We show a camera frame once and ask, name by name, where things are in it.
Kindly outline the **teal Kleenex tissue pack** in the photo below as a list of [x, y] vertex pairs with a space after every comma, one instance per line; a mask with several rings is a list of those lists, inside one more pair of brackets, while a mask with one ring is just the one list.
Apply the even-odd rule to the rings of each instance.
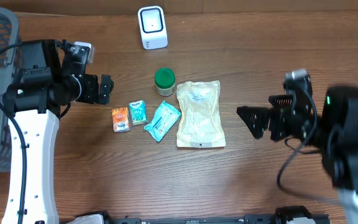
[[129, 103], [129, 111], [134, 126], [145, 124], [148, 122], [146, 113], [146, 104], [144, 100]]

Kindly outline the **orange red tissue pack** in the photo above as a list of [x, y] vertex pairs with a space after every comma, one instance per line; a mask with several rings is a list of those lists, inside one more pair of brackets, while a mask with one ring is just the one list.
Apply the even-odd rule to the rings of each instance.
[[113, 131], [115, 133], [123, 133], [130, 130], [129, 111], [127, 107], [113, 109], [111, 113]]

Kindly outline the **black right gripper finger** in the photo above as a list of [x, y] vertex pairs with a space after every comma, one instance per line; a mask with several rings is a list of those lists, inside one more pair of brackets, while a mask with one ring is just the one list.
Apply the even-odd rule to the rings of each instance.
[[293, 95], [271, 95], [268, 98], [268, 102], [274, 108], [285, 108], [291, 106], [293, 101]]
[[237, 107], [237, 114], [245, 122], [253, 137], [260, 139], [268, 128], [270, 109], [257, 106]]

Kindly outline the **green toilet tissue wipes pack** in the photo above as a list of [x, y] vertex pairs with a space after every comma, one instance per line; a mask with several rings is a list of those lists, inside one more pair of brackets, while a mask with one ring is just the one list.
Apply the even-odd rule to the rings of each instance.
[[155, 110], [151, 122], [144, 126], [144, 130], [148, 131], [157, 142], [160, 142], [180, 116], [181, 113], [174, 106], [162, 101]]

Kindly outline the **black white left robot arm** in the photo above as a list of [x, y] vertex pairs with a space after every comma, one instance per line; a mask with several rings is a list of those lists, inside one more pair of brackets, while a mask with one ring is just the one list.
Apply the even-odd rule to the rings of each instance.
[[53, 187], [54, 148], [60, 120], [72, 102], [106, 105], [114, 83], [89, 75], [90, 43], [36, 40], [18, 45], [23, 53], [2, 100], [13, 117], [8, 202], [3, 223], [58, 223]]

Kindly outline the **beige clear plastic pouch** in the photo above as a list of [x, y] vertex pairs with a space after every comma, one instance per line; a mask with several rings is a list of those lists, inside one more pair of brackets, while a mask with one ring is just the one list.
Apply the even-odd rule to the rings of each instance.
[[177, 146], [225, 147], [226, 138], [219, 113], [220, 81], [185, 82], [177, 86], [181, 119]]

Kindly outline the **green cap white bottle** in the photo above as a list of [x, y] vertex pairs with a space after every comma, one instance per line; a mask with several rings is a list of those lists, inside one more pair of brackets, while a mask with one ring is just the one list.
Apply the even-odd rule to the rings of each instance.
[[170, 96], [175, 92], [176, 78], [172, 69], [160, 68], [155, 72], [154, 80], [159, 95]]

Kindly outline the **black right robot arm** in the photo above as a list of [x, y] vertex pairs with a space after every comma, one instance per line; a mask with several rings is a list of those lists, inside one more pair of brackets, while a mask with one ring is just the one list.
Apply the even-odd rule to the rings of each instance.
[[358, 87], [328, 88], [321, 114], [317, 114], [311, 87], [287, 84], [285, 90], [284, 95], [269, 97], [269, 108], [239, 106], [236, 112], [256, 139], [270, 131], [275, 142], [288, 136], [301, 141], [277, 174], [276, 183], [281, 191], [312, 198], [286, 188], [281, 178], [302, 148], [313, 146], [338, 191], [336, 203], [345, 209], [349, 223], [358, 223]]

